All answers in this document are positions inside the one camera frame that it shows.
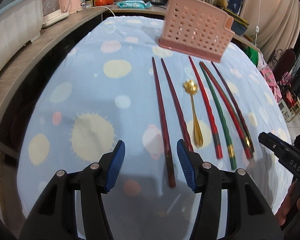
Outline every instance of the wooden countertop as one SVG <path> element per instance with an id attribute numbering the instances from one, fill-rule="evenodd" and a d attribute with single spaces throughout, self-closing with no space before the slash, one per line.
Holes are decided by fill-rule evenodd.
<path id="1" fill-rule="evenodd" d="M 164 16 L 166 9 L 153 6 L 147 9 L 119 8 L 117 5 L 108 6 L 114 13 L 146 13 Z M 71 14 L 67 19 L 41 30 L 41 36 L 31 44 L 21 48 L 5 65 L 0 73 L 0 122 L 18 87 L 24 81 L 34 66 L 63 38 L 94 17 L 110 12 L 105 8 L 89 8 Z M 234 39 L 260 51 L 243 36 Z"/>

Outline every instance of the silver screw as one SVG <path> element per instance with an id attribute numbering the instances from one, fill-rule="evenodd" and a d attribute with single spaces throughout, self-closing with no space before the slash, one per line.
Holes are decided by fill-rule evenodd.
<path id="1" fill-rule="evenodd" d="M 205 168 L 205 169 L 210 169 L 211 168 L 211 163 L 208 163 L 208 162 L 202 163 L 202 167 Z"/>
<path id="2" fill-rule="evenodd" d="M 238 169 L 238 174 L 241 176 L 246 175 L 246 171 L 244 169 Z"/>
<path id="3" fill-rule="evenodd" d="M 62 177 L 65 174 L 64 170 L 57 171 L 57 176 Z"/>
<path id="4" fill-rule="evenodd" d="M 96 170 L 100 167 L 99 163 L 93 163 L 90 165 L 90 168 L 93 169 L 93 170 Z"/>

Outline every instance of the white plastic bin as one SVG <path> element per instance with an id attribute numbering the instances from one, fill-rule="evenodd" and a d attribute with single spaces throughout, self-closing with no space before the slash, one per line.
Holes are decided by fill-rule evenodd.
<path id="1" fill-rule="evenodd" d="M 42 0 L 15 0 L 0 10 L 0 70 L 28 41 L 40 37 Z"/>

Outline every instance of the chopstick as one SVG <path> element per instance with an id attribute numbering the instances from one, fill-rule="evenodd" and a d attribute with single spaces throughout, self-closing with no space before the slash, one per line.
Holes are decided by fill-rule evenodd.
<path id="1" fill-rule="evenodd" d="M 204 89 L 204 86 L 202 84 L 202 81 L 200 79 L 199 73 L 198 73 L 197 69 L 195 68 L 194 62 L 192 61 L 192 58 L 190 56 L 189 56 L 189 60 L 190 60 L 192 69 L 194 71 L 194 74 L 197 78 L 198 85 L 199 85 L 199 88 L 200 88 L 200 91 L 201 91 L 201 94 L 202 94 L 202 98 L 203 98 L 204 104 L 205 104 L 206 109 L 207 109 L 217 159 L 222 159 L 222 157 L 223 157 L 222 156 L 222 148 L 221 148 L 221 144 L 220 144 L 218 128 L 217 128 L 216 123 L 214 121 L 214 117 L 213 117 L 213 114 L 212 114 L 212 109 L 211 109 L 211 106 L 209 104 L 209 99 L 208 99 L 207 93 Z"/>
<path id="2" fill-rule="evenodd" d="M 217 107 L 217 110 L 218 110 L 218 114 L 219 114 L 220 121 L 221 121 L 221 124 L 222 124 L 223 132 L 224 132 L 225 138 L 226 138 L 226 144 L 227 144 L 227 148 L 228 148 L 228 155 L 229 155 L 229 159 L 230 159 L 231 169 L 236 170 L 237 169 L 237 162 L 235 160 L 234 148 L 233 148 L 233 144 L 232 144 L 232 140 L 231 140 L 231 136 L 230 136 L 230 133 L 229 133 L 229 129 L 228 129 L 228 126 L 227 126 L 226 119 L 223 115 L 220 102 L 219 102 L 218 97 L 216 95 L 216 92 L 214 91 L 213 86 L 212 86 L 212 84 L 209 80 L 209 77 L 207 76 L 206 72 L 203 72 L 203 75 L 204 75 L 204 77 L 207 81 L 207 84 L 210 88 L 213 100 L 214 100 L 214 102 L 216 104 L 216 107 Z"/>
<path id="3" fill-rule="evenodd" d="M 227 82 L 225 81 L 225 79 L 224 79 L 223 76 L 221 75 L 221 73 L 220 73 L 220 71 L 218 70 L 218 68 L 216 67 L 216 65 L 215 65 L 213 62 L 211 62 L 211 63 L 212 63 L 212 65 L 213 65 L 214 69 L 216 70 L 218 76 L 220 77 L 221 82 L 222 82 L 223 85 L 225 86 L 225 88 L 226 88 L 226 90 L 227 90 L 227 92 L 228 92 L 228 94 L 229 94 L 229 96 L 230 96 L 230 99 L 231 99 L 232 103 L 234 104 L 234 108 L 235 108 L 236 111 L 237 111 L 237 114 L 238 114 L 238 117 L 239 117 L 240 122 L 241 122 L 241 124 L 242 124 L 242 127 L 243 127 L 244 131 L 245 131 L 246 134 L 247 134 L 247 137 L 248 137 L 248 140 L 249 140 L 249 145 L 250 145 L 250 148 L 251 148 L 251 152 L 252 152 L 252 154 L 253 154 L 253 153 L 254 153 L 254 147 L 253 147 L 253 144 L 252 144 L 251 136 L 250 136 L 248 127 L 247 127 L 247 125 L 246 125 L 246 122 L 245 122 L 245 120 L 244 120 L 244 118 L 243 118 L 243 116 L 242 116 L 242 113 L 241 113 L 241 111 L 240 111 L 240 108 L 239 108 L 239 106 L 238 106 L 238 104 L 237 104 L 237 101 L 235 100 L 235 98 L 234 98 L 234 96 L 233 96 L 233 94 L 232 94 L 232 92 L 231 92 L 231 90 L 230 90 L 230 88 L 229 88 Z"/>
<path id="4" fill-rule="evenodd" d="M 170 92 L 171 92 L 171 95 L 172 95 L 172 98 L 173 98 L 173 103 L 174 103 L 174 106 L 175 106 L 177 114 L 178 114 L 178 119 L 179 119 L 179 124 L 180 124 L 183 139 L 184 139 L 185 144 L 188 147 L 189 151 L 193 152 L 193 147 L 191 145 L 191 139 L 190 139 L 190 136 L 189 136 L 189 133 L 188 133 L 188 130 L 187 130 L 187 125 L 186 125 L 186 122 L 185 122 L 185 118 L 183 116 L 182 109 L 181 109 L 176 91 L 173 87 L 173 83 L 171 81 L 169 72 L 167 70 L 167 66 L 164 63 L 163 58 L 161 59 L 161 64 L 162 64 L 162 67 L 163 67 L 164 72 L 166 74 L 166 78 L 167 78 L 167 81 L 168 81 L 168 84 L 169 84 Z"/>
<path id="5" fill-rule="evenodd" d="M 162 131 L 162 139 L 163 139 L 163 147 L 164 147 L 164 157 L 166 159 L 167 173 L 168 173 L 168 184 L 169 184 L 169 187 L 175 187 L 176 179 L 174 176 L 174 168 L 173 168 L 172 152 L 171 152 L 171 145 L 170 145 L 170 139 L 169 139 L 169 133 L 168 133 L 168 125 L 167 125 L 166 115 L 164 112 L 163 99 L 162 99 L 160 83 L 159 83 L 157 68 L 155 66 L 154 57 L 152 57 L 152 67 L 153 67 L 153 73 L 154 73 L 155 89 L 156 89 L 157 98 L 158 98 L 160 123 L 161 123 L 161 131 Z"/>
<path id="6" fill-rule="evenodd" d="M 207 68 L 207 66 L 202 61 L 199 63 L 199 65 L 201 67 L 202 72 L 206 72 L 208 74 L 209 78 L 211 79 L 212 83 L 214 84 L 214 86 L 216 87 L 218 93 L 220 94 L 223 102 L 225 103 L 226 108 L 227 108 L 227 110 L 228 110 L 228 112 L 231 116 L 231 119 L 234 123 L 234 126 L 235 126 L 235 128 L 238 132 L 238 135 L 239 135 L 239 138 L 241 140 L 241 143 L 242 143 L 244 152 L 246 154 L 246 157 L 247 157 L 247 159 L 251 159 L 253 157 L 252 152 L 251 152 L 251 150 L 250 150 L 250 148 L 247 144 L 246 137 L 244 136 L 243 129 L 242 129 L 240 123 L 239 123 L 238 116 L 234 112 L 234 109 L 232 108 L 228 98 L 226 97 L 226 94 L 224 93 L 224 91 L 222 90 L 222 88 L 220 87 L 219 83 L 214 78 L 214 76 L 212 75 L 210 70 Z"/>

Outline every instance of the green chopstick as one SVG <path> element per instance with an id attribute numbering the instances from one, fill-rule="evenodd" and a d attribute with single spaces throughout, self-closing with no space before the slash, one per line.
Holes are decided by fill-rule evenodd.
<path id="1" fill-rule="evenodd" d="M 221 105 L 220 105 L 219 100 L 217 98 L 217 95 L 216 95 L 216 93 L 215 93 L 215 91 L 213 89 L 213 86 L 212 86 L 212 84 L 211 84 L 211 82 L 209 80 L 209 77 L 207 76 L 207 74 L 204 71 L 204 69 L 202 69 L 202 72 L 203 72 L 204 77 L 205 77 L 205 79 L 206 79 L 206 81 L 208 83 L 209 89 L 211 91 L 214 103 L 216 104 L 216 107 L 217 107 L 217 110 L 218 110 L 218 114 L 219 114 L 219 117 L 220 117 L 220 120 L 221 120 L 223 132 L 225 134 L 226 143 L 227 143 L 227 147 L 228 147 L 228 154 L 229 154 L 231 169 L 232 170 L 236 170 L 237 169 L 237 162 L 235 160 L 234 148 L 233 148 L 231 136 L 230 136 L 230 133 L 229 133 L 229 129 L 228 129 L 228 126 L 227 126 L 227 123 L 226 123 L 226 119 L 225 119 L 225 117 L 223 115 Z"/>

